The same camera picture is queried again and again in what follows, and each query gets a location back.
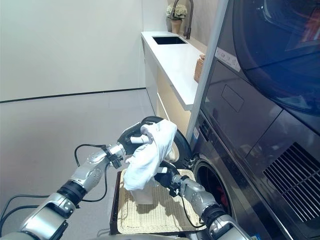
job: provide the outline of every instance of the glass door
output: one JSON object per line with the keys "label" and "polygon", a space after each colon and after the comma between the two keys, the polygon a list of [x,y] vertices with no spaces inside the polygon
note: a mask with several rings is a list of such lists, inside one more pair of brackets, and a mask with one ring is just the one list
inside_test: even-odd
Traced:
{"label": "glass door", "polygon": [[266,97],[320,116],[320,0],[236,0],[240,67]]}

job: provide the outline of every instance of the faucet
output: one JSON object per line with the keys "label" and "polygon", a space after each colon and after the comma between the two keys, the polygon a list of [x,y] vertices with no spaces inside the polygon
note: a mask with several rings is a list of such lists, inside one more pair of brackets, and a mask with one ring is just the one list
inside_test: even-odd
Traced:
{"label": "faucet", "polygon": [[[190,16],[189,16],[189,25],[188,28],[186,29],[186,26],[184,26],[184,33],[183,36],[186,37],[186,39],[190,39],[190,34],[191,34],[191,22],[192,22],[192,15],[194,12],[194,1],[193,0],[189,0],[190,1]],[[172,8],[172,12],[170,15],[170,18],[173,19],[175,16],[175,12],[176,12],[176,6],[177,3],[179,2],[179,0],[175,0],[174,4],[173,4],[173,8]]]}

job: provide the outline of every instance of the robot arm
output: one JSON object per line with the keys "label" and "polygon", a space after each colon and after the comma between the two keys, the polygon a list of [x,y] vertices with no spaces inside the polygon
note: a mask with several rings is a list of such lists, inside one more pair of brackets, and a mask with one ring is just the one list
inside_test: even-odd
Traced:
{"label": "robot arm", "polygon": [[[68,227],[66,219],[72,215],[84,196],[99,183],[104,169],[107,170],[110,166],[119,168],[120,161],[126,155],[133,154],[139,146],[150,141],[147,136],[141,135],[141,126],[142,123],[137,123],[126,129],[116,144],[103,147],[90,156],[57,192],[51,194],[26,218],[19,232],[9,233],[1,239],[59,240]],[[154,178],[162,186],[169,188],[171,196],[180,195],[191,203],[194,211],[209,228],[213,239],[251,239],[202,185],[187,176],[181,176],[170,163],[162,162],[160,166],[166,167],[167,172],[158,173]]]}
{"label": "robot arm", "polygon": [[66,219],[76,210],[84,196],[99,183],[104,169],[109,166],[119,167],[125,155],[125,149],[117,143],[90,156],[57,192],[52,193],[26,218],[19,232],[10,233],[3,239],[60,239],[68,227]]}
{"label": "robot arm", "polygon": [[219,240],[251,240],[251,237],[236,221],[220,207],[214,196],[205,188],[187,176],[181,176],[174,165],[162,162],[161,167],[166,173],[154,176],[163,187],[169,188],[172,197],[177,195],[185,198],[194,212],[201,217],[209,229],[213,239]]}

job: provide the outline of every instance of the beige woven placemat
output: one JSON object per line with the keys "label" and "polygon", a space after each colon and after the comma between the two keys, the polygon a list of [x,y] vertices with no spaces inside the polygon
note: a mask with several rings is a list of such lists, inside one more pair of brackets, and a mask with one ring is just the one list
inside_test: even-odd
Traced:
{"label": "beige woven placemat", "polygon": [[[187,175],[195,180],[192,171],[179,169],[181,175]],[[122,234],[142,233],[170,233],[205,229],[206,226],[194,228],[186,218],[180,196],[171,197],[169,190],[162,187],[152,188],[153,204],[136,205],[134,198],[124,188],[124,174],[120,177],[119,204],[118,204],[118,231]],[[199,216],[194,212],[191,204],[184,200],[186,212],[193,223],[199,226]]]}

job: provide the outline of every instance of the flower pot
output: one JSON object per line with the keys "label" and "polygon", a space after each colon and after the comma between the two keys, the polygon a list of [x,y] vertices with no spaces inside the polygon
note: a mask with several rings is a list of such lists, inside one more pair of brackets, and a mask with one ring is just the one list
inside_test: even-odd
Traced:
{"label": "flower pot", "polygon": [[171,19],[171,25],[172,25],[172,32],[174,34],[180,33],[180,27],[181,27],[182,19]]}

